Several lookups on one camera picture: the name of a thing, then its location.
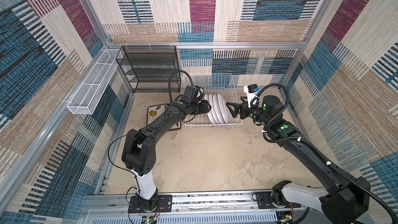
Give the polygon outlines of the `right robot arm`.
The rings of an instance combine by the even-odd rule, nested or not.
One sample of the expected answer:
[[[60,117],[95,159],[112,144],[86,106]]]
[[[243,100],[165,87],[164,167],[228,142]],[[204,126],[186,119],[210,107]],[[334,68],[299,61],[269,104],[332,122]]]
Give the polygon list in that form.
[[[321,182],[316,190],[283,180],[273,187],[271,194],[276,207],[297,203],[323,213],[334,224],[356,223],[369,209],[371,185],[363,177],[355,178],[328,159],[289,121],[283,119],[286,105],[273,95],[263,98],[262,104],[227,102],[233,117],[251,118],[263,126],[266,141],[278,144],[294,155]]]

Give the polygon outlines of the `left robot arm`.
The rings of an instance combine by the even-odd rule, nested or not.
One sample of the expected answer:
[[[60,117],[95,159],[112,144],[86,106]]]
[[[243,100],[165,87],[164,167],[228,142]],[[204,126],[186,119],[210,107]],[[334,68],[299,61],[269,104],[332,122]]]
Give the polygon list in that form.
[[[152,211],[158,205],[158,189],[152,176],[156,144],[171,127],[188,115],[207,114],[210,110],[209,102],[204,99],[204,90],[199,86],[187,86],[184,94],[165,105],[165,112],[155,121],[138,131],[132,129],[127,133],[121,160],[135,177],[136,198],[145,210]]]

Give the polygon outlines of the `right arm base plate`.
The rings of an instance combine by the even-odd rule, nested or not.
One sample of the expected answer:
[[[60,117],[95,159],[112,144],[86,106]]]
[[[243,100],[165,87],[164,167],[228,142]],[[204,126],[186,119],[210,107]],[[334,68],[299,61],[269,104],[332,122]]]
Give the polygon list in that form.
[[[274,202],[273,191],[256,191],[251,194],[251,198],[258,205],[259,209],[272,209],[272,208],[301,208],[302,206],[297,203],[283,202],[278,205]]]

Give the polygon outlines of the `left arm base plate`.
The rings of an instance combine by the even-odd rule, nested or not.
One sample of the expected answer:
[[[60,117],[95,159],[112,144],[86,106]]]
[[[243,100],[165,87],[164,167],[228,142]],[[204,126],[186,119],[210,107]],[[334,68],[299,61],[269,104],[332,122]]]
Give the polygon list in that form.
[[[149,200],[135,195],[130,198],[128,213],[155,213],[157,211],[168,213],[171,212],[172,201],[172,195],[154,195]]]

